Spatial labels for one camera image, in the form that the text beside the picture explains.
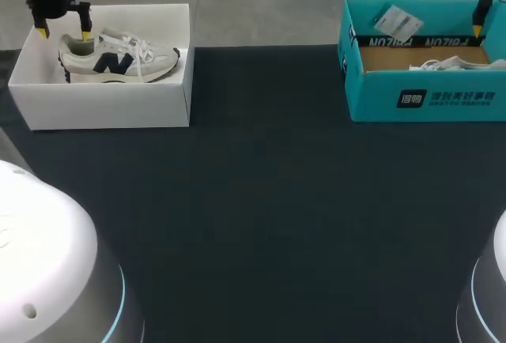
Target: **black logo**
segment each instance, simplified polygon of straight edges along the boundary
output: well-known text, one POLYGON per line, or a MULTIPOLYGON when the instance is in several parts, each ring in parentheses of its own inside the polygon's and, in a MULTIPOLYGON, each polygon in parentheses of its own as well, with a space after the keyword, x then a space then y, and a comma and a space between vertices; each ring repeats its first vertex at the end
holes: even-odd
POLYGON ((346 54, 342 56, 342 64, 341 64, 341 76, 342 81, 346 81, 346 72, 348 71, 348 60, 346 60, 346 54))
POLYGON ((348 36, 349 36, 349 45, 353 45, 353 42, 357 39, 357 34, 355 33, 355 29, 353 28, 352 25, 349 26, 348 36))
POLYGON ((94 71, 97 73, 103 73, 107 68, 114 74, 125 74, 134 61, 134 58, 129 54, 126 54, 121 62, 118 62, 118 55, 116 53, 104 53, 100 56, 96 62, 94 71))
POLYGON ((398 97, 397 108, 420 108, 424 104, 427 90, 402 90, 398 97))

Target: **shoe sole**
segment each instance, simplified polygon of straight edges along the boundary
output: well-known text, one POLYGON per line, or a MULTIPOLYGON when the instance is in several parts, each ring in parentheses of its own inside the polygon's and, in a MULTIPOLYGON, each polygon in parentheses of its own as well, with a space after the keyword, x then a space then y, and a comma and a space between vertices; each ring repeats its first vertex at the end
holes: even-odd
POLYGON ((181 58, 181 54, 179 53, 179 50, 177 50, 176 48, 174 48, 174 52, 177 53, 177 61, 173 66, 160 70, 159 72, 145 74, 142 76, 143 81, 141 81, 141 78, 139 78, 138 76, 125 76, 123 74, 116 74, 116 73, 95 73, 95 74, 71 73, 63 65, 62 60, 60 59, 59 56, 58 61, 60 62, 62 68, 65 70, 65 81, 67 83, 73 82, 73 83, 96 84, 107 82, 121 82, 123 84, 143 84, 147 82, 154 82, 160 79, 177 66, 179 59, 181 58))

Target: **cardboard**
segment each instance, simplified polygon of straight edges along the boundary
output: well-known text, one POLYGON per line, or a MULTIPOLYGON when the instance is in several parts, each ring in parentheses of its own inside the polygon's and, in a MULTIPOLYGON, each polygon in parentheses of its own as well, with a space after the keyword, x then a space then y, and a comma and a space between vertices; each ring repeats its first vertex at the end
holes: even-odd
POLYGON ((45 40, 34 28, 21 50, 9 90, 31 130, 189 126, 194 48, 188 5, 92 6, 93 33, 113 28, 176 47, 171 75, 148 84, 65 82, 58 62, 62 34, 80 36, 79 17, 48 21, 45 40))
POLYGON ((360 51, 365 72, 408 70, 410 65, 422 66, 428 60, 443 61, 453 56, 475 64, 490 64, 482 47, 361 47, 360 51))
POLYGON ((478 0, 347 0, 338 45, 349 113, 356 122, 506 121, 506 70, 409 70, 459 56, 506 59, 506 4, 494 2, 474 36, 478 0), (376 22, 391 6, 423 21, 406 42, 376 22))

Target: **robot light ring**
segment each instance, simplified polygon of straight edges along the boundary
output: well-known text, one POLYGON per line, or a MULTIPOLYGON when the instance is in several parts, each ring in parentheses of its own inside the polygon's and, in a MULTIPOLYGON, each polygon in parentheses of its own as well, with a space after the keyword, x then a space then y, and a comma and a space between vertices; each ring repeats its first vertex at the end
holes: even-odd
POLYGON ((119 266, 119 272, 121 273, 121 282, 123 284, 123 290, 121 294, 121 303, 119 304, 119 310, 118 314, 116 315, 116 318, 114 322, 112 323, 111 328, 109 329, 108 333, 105 335, 104 339, 102 339, 101 343, 108 343, 109 339, 111 338, 112 334, 116 330, 116 327, 119 323, 119 319, 121 318, 121 314, 123 313, 123 307, 125 305, 125 276, 123 275, 123 270, 121 269, 121 266, 119 266))
POLYGON ((476 261, 476 264, 474 264, 473 274, 471 276, 471 295, 473 297, 474 310, 476 311, 476 315, 478 316, 478 319, 480 320, 480 322, 483 325, 483 328, 485 329, 487 334, 492 338, 492 340, 495 343, 500 343, 499 339, 497 339, 496 336, 492 333, 492 331, 490 331, 490 328, 487 326, 487 324, 485 323, 485 320, 481 316, 481 313, 478 310, 478 305, 476 304, 476 298, 474 297, 474 273, 476 272, 476 267, 477 267, 479 261, 480 261, 480 259, 478 259, 476 261))

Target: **white shoe box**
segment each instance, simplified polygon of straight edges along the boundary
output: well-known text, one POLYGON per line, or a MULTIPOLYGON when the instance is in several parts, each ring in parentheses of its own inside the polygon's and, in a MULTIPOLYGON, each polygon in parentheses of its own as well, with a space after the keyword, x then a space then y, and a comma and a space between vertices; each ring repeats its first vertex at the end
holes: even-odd
POLYGON ((31 130, 189 126, 194 48, 188 5, 92 6, 93 35, 103 28, 131 32, 181 53, 168 77, 153 83, 70 83, 58 61, 62 34, 81 37, 77 13, 34 28, 21 50, 9 89, 31 130))

